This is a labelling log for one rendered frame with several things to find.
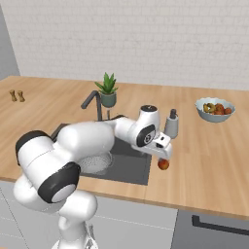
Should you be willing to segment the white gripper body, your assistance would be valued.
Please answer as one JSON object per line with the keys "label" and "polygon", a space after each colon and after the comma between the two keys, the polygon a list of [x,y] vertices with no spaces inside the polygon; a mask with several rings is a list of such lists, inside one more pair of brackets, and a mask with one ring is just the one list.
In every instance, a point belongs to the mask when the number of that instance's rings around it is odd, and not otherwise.
{"label": "white gripper body", "polygon": [[158,158],[169,160],[172,154],[172,145],[168,144],[164,148],[159,148],[159,147],[152,148],[149,146],[145,146],[142,148],[142,151],[150,155],[155,155]]}

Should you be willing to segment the dark grey sink basin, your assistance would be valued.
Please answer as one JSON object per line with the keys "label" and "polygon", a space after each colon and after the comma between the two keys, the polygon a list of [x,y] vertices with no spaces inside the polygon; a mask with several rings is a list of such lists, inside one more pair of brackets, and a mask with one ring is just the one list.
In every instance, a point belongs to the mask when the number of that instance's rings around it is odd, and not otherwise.
{"label": "dark grey sink basin", "polygon": [[84,176],[131,184],[147,185],[152,157],[135,151],[116,138],[113,128],[102,122],[61,124],[52,134],[56,145],[75,163],[81,159],[111,153],[113,162],[104,175]]}

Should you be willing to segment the white colander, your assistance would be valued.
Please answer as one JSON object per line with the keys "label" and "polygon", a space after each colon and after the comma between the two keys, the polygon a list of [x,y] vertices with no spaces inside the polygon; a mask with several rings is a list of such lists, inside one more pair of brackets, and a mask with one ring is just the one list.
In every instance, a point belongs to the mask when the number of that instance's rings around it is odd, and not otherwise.
{"label": "white colander", "polygon": [[113,158],[111,153],[105,153],[99,156],[92,156],[81,159],[79,166],[81,172],[85,174],[104,175],[112,165]]}

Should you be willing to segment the dark grey sink faucet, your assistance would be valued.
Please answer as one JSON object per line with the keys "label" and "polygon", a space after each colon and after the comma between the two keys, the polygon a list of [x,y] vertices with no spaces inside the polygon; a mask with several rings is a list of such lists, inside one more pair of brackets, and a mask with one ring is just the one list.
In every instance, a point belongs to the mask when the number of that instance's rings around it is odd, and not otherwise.
{"label": "dark grey sink faucet", "polygon": [[96,99],[96,110],[97,110],[97,120],[102,121],[102,109],[101,106],[107,108],[107,119],[110,119],[110,109],[115,105],[114,98],[104,93],[99,93],[97,90],[93,90],[87,99],[81,105],[82,109],[86,109],[93,99]]}

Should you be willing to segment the grey soap dispenser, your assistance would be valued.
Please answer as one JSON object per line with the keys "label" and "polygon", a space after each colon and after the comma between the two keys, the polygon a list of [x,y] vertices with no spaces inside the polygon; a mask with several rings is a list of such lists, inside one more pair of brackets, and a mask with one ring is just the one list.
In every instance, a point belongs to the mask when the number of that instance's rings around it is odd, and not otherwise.
{"label": "grey soap dispenser", "polygon": [[166,118],[164,134],[171,139],[175,139],[178,135],[179,117],[176,109],[171,109],[169,116]]}

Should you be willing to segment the pale blue fruit bowl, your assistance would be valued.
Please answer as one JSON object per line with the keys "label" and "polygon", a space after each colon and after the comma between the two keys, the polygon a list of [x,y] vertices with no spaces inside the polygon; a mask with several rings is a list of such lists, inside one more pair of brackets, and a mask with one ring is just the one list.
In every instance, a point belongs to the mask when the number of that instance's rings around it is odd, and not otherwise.
{"label": "pale blue fruit bowl", "polygon": [[[231,112],[229,114],[224,114],[224,115],[217,115],[217,114],[211,114],[207,113],[203,109],[204,104],[222,104],[224,108],[230,108]],[[234,112],[235,112],[235,107],[233,104],[228,102],[225,99],[220,99],[218,97],[202,97],[201,99],[198,99],[195,103],[196,109],[198,111],[199,116],[210,122],[210,123],[221,123],[227,120]]]}

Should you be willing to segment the green and yellow fruit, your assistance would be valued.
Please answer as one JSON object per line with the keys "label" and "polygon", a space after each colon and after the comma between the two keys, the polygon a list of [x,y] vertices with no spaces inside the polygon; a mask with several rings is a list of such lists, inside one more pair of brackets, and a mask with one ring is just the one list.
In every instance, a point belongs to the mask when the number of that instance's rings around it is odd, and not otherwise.
{"label": "green and yellow fruit", "polygon": [[216,106],[214,104],[212,104],[212,103],[204,104],[203,105],[203,111],[205,113],[209,113],[209,114],[214,113],[216,111]]}

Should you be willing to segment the red fruit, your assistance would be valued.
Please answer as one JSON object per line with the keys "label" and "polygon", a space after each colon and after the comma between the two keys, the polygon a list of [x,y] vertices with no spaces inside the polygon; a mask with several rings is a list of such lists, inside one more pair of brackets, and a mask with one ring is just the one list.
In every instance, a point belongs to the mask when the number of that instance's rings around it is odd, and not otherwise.
{"label": "red fruit", "polygon": [[222,104],[220,103],[217,103],[215,105],[215,112],[214,112],[215,115],[224,115],[225,114],[225,108]]}

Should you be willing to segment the pale grey cupboard front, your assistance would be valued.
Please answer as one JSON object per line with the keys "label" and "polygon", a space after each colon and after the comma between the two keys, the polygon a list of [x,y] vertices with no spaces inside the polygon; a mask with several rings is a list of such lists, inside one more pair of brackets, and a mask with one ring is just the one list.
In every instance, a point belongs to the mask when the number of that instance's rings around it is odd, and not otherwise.
{"label": "pale grey cupboard front", "polygon": [[89,221],[99,249],[170,249],[178,211],[99,196]]}
{"label": "pale grey cupboard front", "polygon": [[0,181],[0,249],[52,249],[59,239],[58,216],[23,207],[13,188]]}

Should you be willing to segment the green plant in grey pot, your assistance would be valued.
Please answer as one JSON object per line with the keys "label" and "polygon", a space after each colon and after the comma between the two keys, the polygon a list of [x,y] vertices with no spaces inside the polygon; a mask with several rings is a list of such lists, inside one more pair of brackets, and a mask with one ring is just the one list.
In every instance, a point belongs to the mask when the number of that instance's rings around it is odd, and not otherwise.
{"label": "green plant in grey pot", "polygon": [[106,108],[114,107],[117,102],[116,81],[115,74],[109,76],[105,73],[103,76],[103,84],[95,82],[96,86],[99,88],[101,103]]}

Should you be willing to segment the grey dishwasher front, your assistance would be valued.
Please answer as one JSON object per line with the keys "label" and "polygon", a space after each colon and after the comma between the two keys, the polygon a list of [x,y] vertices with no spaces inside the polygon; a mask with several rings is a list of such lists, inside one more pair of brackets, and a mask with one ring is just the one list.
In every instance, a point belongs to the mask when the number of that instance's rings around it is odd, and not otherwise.
{"label": "grey dishwasher front", "polygon": [[193,215],[197,215],[200,221],[204,223],[249,230],[249,221],[179,211],[171,249],[249,249],[248,235],[194,227],[192,225]]}

